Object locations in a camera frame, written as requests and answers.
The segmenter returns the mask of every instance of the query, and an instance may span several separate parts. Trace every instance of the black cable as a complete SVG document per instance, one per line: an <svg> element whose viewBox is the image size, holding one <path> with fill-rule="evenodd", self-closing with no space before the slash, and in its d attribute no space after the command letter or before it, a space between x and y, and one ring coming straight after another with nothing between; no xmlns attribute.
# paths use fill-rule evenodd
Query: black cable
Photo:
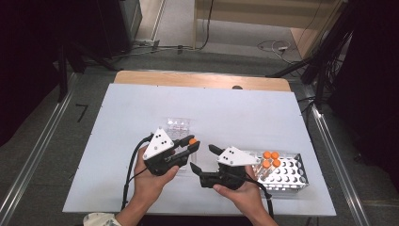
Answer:
<svg viewBox="0 0 399 226"><path fill-rule="evenodd" d="M253 183L253 184L257 185L257 186L263 191L264 196L266 197L267 209L269 210L269 215L270 215L270 217L271 217L271 218L274 218L273 203L272 203L272 195L270 195L270 194L267 192L266 187L265 187L262 183L259 183L258 181L253 180L248 174L247 174L247 176L248 176L249 178L247 178L247 177L240 177L240 176L237 176L237 175L228 173L228 172L226 172L226 175L231 176L232 178L235 178L235 179L238 179L238 180L247 181L247 182L250 182L250 183Z"/></svg>
<svg viewBox="0 0 399 226"><path fill-rule="evenodd" d="M205 45L208 43L208 40L209 40L209 24L211 23L211 15L212 15L212 8L213 7L214 7L214 0L212 0L211 7L209 8L208 24L206 25L206 40L205 40L205 43L203 43L202 46L200 48L198 48L197 50L202 50L205 47Z"/></svg>
<svg viewBox="0 0 399 226"><path fill-rule="evenodd" d="M214 1L215 0L212 0L211 7L209 8L208 22L207 22L207 25L206 25L206 40L205 40L205 43L203 43L200 48L193 49L191 46L187 46L187 45L176 45L176 46L173 46L173 45L159 45L159 46L156 46L156 48L176 48L176 49L180 48L182 50L196 50L196 51L202 50L206 46L206 44L208 43L208 40L209 40L209 33L210 33L209 32L209 26L210 26L210 23L211 23L211 15L212 15L212 9L214 7ZM132 51L135 50L135 49L141 49L141 48L152 48L152 46L148 46L148 45L138 46L136 48L133 48Z"/></svg>
<svg viewBox="0 0 399 226"><path fill-rule="evenodd" d="M149 135L148 137L143 138L140 142L138 142L135 150L132 153L132 158L130 159L130 163L129 163L129 169L127 171L127 176L126 176L126 182L125 185L123 187L123 199L122 199L122 207L120 210L124 209L124 207L126 207L126 203L127 203L127 192L129 190L129 183L130 181L136 177L136 175L131 179L130 175L132 173L132 168L133 168L133 163L135 162L135 158L138 152L138 149L140 149L141 145L143 145L143 143L145 142L150 142L152 140L153 134Z"/></svg>
<svg viewBox="0 0 399 226"><path fill-rule="evenodd" d="M138 175L140 175L141 173L143 173L145 170L147 170L148 168L145 168L144 170L142 170L142 171L140 171L140 172L138 172L137 174L135 174L133 177L131 177L130 179L129 179L129 183L134 179L134 178L136 178Z"/></svg>

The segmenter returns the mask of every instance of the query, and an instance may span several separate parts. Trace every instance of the white table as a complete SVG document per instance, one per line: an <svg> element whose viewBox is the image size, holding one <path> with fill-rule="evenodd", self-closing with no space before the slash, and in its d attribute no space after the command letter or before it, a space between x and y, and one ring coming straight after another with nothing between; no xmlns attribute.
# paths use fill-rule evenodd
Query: white table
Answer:
<svg viewBox="0 0 399 226"><path fill-rule="evenodd" d="M275 214L336 215L292 92L126 84L108 88L63 211L118 212L136 144L166 126L168 117L191 120L190 132L201 141L197 165L204 171L217 169L208 144L301 153L310 185L294 196L274 199ZM131 183L128 199L133 187ZM148 213L241 215L232 202L202 188L189 167L166 185Z"/></svg>

